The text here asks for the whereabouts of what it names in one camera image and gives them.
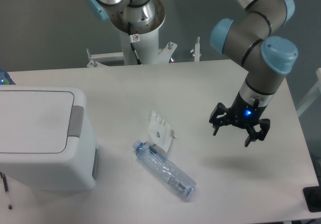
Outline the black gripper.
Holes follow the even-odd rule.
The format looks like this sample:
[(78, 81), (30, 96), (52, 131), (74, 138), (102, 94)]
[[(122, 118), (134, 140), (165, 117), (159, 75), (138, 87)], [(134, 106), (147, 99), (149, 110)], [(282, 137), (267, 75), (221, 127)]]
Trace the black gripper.
[[(246, 102), (240, 93), (237, 94), (230, 108), (226, 108), (219, 102), (209, 118), (209, 123), (214, 129), (213, 136), (217, 134), (220, 127), (233, 125), (246, 129), (248, 137), (245, 140), (245, 147), (256, 140), (263, 141), (270, 129), (270, 119), (259, 120), (265, 109), (265, 106), (254, 108), (253, 103)], [(255, 130), (255, 125), (259, 125), (260, 131)]]

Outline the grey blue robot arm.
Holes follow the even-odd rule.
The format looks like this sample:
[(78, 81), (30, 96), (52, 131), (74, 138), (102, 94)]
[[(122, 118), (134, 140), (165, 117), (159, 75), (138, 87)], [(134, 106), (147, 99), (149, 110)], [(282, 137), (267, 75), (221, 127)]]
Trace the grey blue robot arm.
[[(126, 65), (167, 63), (158, 47), (158, 30), (165, 21), (159, 0), (85, 0), (100, 20), (119, 31)], [(297, 47), (274, 32), (293, 15), (293, 0), (237, 0), (246, 17), (220, 20), (210, 34), (211, 46), (247, 70), (233, 104), (218, 103), (209, 122), (215, 131), (232, 125), (245, 129), (245, 145), (264, 140), (270, 120), (262, 114), (297, 59)]]

